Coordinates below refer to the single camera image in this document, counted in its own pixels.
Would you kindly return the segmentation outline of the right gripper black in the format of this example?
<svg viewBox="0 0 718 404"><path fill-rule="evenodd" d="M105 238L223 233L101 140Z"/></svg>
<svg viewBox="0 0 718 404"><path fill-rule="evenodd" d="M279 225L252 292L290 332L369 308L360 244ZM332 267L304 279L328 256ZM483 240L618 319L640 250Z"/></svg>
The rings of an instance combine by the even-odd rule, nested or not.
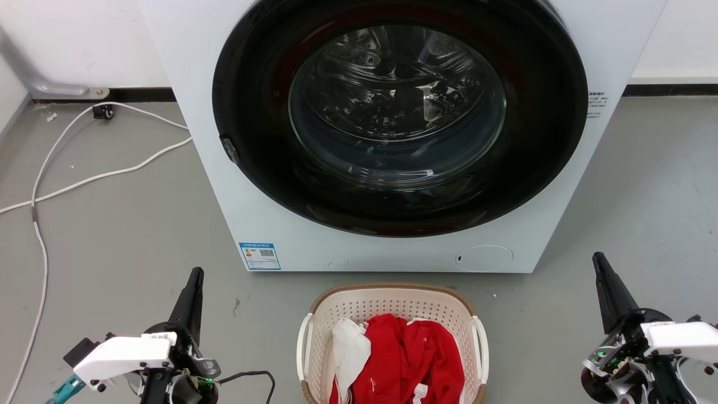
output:
<svg viewBox="0 0 718 404"><path fill-rule="evenodd" d="M599 403L657 403L645 353L643 324L669 322L659 310L639 309L605 254L592 256L605 340L583 362L581 384Z"/></svg>

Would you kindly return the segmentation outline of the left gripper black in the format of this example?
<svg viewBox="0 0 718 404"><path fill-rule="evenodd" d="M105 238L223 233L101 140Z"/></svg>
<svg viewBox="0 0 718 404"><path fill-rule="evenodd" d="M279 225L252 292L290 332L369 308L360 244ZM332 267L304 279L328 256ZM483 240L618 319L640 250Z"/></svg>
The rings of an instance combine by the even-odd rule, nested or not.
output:
<svg viewBox="0 0 718 404"><path fill-rule="evenodd" d="M176 335L168 359L161 365L145 366L143 403L216 403L217 361L199 353L203 306L203 268L193 268L174 305L168 322L150 327L147 337Z"/></svg>

